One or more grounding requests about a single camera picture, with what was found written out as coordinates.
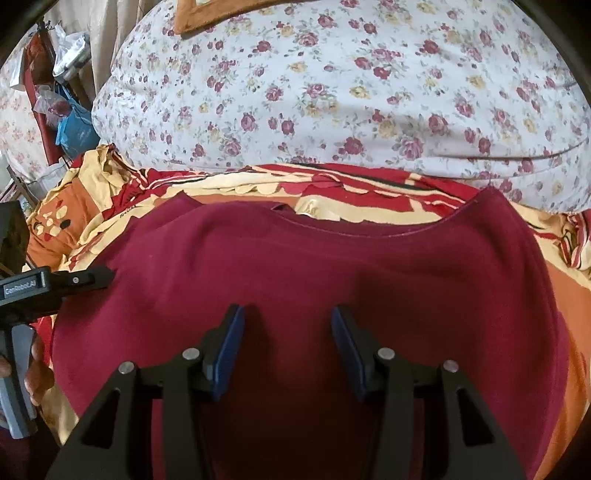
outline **human hand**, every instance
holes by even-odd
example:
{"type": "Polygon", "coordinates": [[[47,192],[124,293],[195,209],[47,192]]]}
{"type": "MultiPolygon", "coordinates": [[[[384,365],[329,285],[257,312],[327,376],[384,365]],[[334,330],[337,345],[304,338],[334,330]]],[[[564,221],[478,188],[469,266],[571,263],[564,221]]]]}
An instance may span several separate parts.
{"type": "MultiPolygon", "coordinates": [[[[37,336],[31,347],[33,361],[25,374],[25,388],[31,396],[31,403],[36,407],[41,404],[47,390],[53,387],[56,382],[53,370],[43,362],[44,351],[45,345],[43,345],[41,337],[37,336]]],[[[11,365],[0,355],[0,378],[9,377],[11,371],[11,365]]]]}

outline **floral pillow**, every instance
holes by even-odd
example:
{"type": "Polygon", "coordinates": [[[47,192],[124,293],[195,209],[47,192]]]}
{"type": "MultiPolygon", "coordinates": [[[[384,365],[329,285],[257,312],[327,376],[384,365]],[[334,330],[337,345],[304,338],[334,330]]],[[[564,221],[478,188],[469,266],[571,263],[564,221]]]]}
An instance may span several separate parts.
{"type": "Polygon", "coordinates": [[[191,37],[176,8],[129,35],[93,110],[137,166],[382,166],[591,208],[589,106],[511,0],[281,4],[191,37]]]}

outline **plastic bag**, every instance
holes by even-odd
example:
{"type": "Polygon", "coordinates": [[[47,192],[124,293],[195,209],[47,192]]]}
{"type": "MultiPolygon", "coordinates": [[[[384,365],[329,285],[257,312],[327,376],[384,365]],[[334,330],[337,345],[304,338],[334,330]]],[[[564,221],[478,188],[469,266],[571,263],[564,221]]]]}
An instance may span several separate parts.
{"type": "Polygon", "coordinates": [[[10,88],[25,91],[25,48],[23,47],[14,59],[12,73],[10,75],[10,88]]]}
{"type": "Polygon", "coordinates": [[[100,138],[92,125],[91,113],[76,102],[61,85],[57,88],[68,98],[72,112],[67,118],[60,120],[56,145],[61,146],[64,153],[73,160],[80,154],[94,150],[100,138]]]}
{"type": "Polygon", "coordinates": [[[77,71],[90,60],[88,33],[66,35],[61,25],[56,25],[57,48],[53,76],[60,83],[69,82],[77,71]]]}
{"type": "Polygon", "coordinates": [[[43,113],[47,118],[47,125],[57,130],[60,120],[71,114],[72,107],[67,99],[47,85],[40,85],[37,87],[37,102],[33,110],[43,113]]]}

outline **red object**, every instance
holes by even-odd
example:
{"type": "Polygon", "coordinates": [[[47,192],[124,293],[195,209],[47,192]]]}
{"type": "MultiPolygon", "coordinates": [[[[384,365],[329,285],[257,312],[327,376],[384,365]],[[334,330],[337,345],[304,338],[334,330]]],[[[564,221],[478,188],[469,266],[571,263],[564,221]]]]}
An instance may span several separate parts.
{"type": "Polygon", "coordinates": [[[116,271],[112,285],[66,299],[54,332],[57,382],[78,414],[121,362],[167,362],[230,303],[247,306],[229,391],[203,409],[220,480],[358,478],[376,411],[346,381],[330,333],[339,303],[410,361],[457,360],[529,478],[544,456],[564,398],[567,333],[532,233],[494,189],[417,226],[179,194],[132,219],[96,263],[116,271]]]}

